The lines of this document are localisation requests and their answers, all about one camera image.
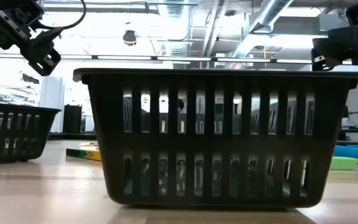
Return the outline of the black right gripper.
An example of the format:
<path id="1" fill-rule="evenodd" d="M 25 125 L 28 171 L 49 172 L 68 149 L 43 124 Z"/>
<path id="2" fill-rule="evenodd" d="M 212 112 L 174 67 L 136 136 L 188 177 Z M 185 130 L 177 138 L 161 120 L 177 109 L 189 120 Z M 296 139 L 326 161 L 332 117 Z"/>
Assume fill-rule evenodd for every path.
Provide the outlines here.
<path id="1" fill-rule="evenodd" d="M 330 71 L 350 59 L 358 66 L 358 25 L 331 29 L 325 38 L 314 38 L 311 70 Z"/>

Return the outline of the black slotted plastic basket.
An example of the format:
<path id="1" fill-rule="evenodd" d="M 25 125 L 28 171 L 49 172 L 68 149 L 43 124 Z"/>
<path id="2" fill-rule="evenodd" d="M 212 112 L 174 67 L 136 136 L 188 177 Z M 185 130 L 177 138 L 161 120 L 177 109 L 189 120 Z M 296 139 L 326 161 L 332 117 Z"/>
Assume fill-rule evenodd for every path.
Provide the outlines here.
<path id="1" fill-rule="evenodd" d="M 0 163 L 39 158 L 59 109 L 0 103 Z"/>
<path id="2" fill-rule="evenodd" d="M 123 205 L 312 207 L 358 72 L 78 68 Z"/>

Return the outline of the black background robot stand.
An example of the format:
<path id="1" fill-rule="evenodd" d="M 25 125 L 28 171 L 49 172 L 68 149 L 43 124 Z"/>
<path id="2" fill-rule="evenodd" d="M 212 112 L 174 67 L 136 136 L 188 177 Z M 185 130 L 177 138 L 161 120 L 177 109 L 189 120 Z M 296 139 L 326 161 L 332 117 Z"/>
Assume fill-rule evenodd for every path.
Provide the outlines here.
<path id="1" fill-rule="evenodd" d="M 346 111 L 341 121 L 341 131 L 358 134 L 358 111 Z"/>

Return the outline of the black cabinet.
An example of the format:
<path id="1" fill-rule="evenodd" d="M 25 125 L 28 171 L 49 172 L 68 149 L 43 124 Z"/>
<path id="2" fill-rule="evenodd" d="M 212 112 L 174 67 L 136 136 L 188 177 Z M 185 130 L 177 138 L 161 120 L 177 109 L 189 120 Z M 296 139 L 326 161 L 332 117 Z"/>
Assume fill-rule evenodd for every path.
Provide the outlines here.
<path id="1" fill-rule="evenodd" d="M 82 106 L 65 105 L 63 113 L 63 133 L 80 134 Z"/>

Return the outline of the silver ceiling air duct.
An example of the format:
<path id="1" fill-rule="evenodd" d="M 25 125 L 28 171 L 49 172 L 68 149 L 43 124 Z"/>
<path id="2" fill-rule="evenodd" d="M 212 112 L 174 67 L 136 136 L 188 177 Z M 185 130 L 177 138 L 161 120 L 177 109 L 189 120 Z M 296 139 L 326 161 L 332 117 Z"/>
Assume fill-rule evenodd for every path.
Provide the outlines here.
<path id="1" fill-rule="evenodd" d="M 245 58 L 250 51 L 258 45 L 261 38 L 254 34 L 262 29 L 262 33 L 269 34 L 273 31 L 273 25 L 280 17 L 281 12 L 294 0 L 263 0 L 260 9 L 249 16 L 248 23 L 243 29 L 243 40 L 232 52 L 231 57 Z"/>

